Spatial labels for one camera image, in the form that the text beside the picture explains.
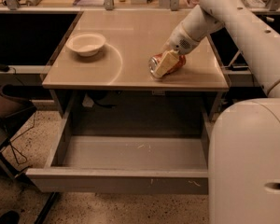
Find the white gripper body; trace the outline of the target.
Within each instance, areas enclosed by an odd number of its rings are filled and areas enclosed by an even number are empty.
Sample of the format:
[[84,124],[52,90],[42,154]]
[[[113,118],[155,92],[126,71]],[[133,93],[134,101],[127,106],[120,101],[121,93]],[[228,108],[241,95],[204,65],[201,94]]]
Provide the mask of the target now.
[[192,39],[185,31],[182,25],[176,26],[170,37],[165,42],[164,50],[174,50],[179,55],[191,53],[198,45],[199,41]]

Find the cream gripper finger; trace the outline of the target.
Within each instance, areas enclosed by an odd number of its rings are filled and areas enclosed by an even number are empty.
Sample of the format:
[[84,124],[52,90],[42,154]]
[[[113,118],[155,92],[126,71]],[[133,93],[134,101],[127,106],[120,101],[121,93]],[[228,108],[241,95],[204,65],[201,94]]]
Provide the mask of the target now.
[[153,75],[156,78],[163,77],[170,69],[172,69],[179,62],[179,54],[175,50],[166,50],[156,68],[154,69]]

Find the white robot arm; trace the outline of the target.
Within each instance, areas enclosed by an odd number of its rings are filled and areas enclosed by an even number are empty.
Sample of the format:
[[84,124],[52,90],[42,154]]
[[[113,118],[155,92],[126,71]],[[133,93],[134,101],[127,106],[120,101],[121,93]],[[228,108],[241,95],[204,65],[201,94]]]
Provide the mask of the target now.
[[213,126],[209,223],[280,224],[280,34],[242,0],[199,0],[150,72],[156,78],[170,73],[219,26],[230,34],[265,96],[230,106]]

